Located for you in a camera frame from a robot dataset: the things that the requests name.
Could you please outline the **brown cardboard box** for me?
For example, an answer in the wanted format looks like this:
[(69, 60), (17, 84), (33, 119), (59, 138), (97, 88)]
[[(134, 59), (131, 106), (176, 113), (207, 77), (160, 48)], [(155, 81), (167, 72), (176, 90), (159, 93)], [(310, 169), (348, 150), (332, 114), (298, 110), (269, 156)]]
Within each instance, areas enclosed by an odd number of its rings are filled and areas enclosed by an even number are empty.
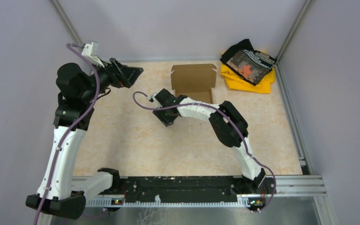
[(213, 104), (217, 67), (214, 64), (174, 65), (171, 69), (171, 86), (174, 95)]

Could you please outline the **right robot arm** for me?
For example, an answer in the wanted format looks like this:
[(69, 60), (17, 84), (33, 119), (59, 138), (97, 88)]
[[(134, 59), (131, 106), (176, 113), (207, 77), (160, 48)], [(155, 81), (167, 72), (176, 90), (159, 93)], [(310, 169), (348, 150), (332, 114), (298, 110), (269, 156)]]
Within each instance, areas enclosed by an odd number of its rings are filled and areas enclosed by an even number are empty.
[(266, 172), (254, 159), (248, 138), (248, 123), (229, 101), (209, 104), (188, 96), (174, 96), (166, 89), (148, 96), (157, 105), (153, 114), (167, 127), (178, 117), (194, 118), (210, 123), (218, 140), (233, 150), (250, 193), (264, 186)]

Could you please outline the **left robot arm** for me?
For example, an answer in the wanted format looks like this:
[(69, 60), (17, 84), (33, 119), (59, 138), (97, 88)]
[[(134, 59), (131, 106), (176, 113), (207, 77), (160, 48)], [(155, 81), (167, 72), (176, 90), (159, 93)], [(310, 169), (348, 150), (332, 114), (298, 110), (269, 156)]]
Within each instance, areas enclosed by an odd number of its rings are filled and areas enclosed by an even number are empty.
[(116, 194), (122, 190), (120, 174), (115, 169), (101, 168), (80, 184), (72, 182), (73, 171), (98, 96), (109, 86), (132, 87), (143, 69), (111, 58), (95, 70), (96, 76), (87, 75), (76, 63), (58, 69), (56, 84), (60, 92), (53, 121), (52, 152), (40, 187), (26, 199), (26, 205), (39, 214), (75, 220), (83, 214), (88, 200), (102, 192)]

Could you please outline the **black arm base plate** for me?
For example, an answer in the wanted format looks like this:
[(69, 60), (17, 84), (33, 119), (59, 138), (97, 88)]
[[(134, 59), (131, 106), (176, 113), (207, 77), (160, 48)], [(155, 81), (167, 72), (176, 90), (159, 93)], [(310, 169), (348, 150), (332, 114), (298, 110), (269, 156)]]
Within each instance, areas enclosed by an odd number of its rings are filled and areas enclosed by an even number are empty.
[(237, 195), (262, 197), (274, 191), (274, 180), (269, 177), (254, 188), (242, 176), (131, 176), (102, 194), (124, 195), (126, 203), (152, 203), (157, 195), (163, 203), (230, 203)]

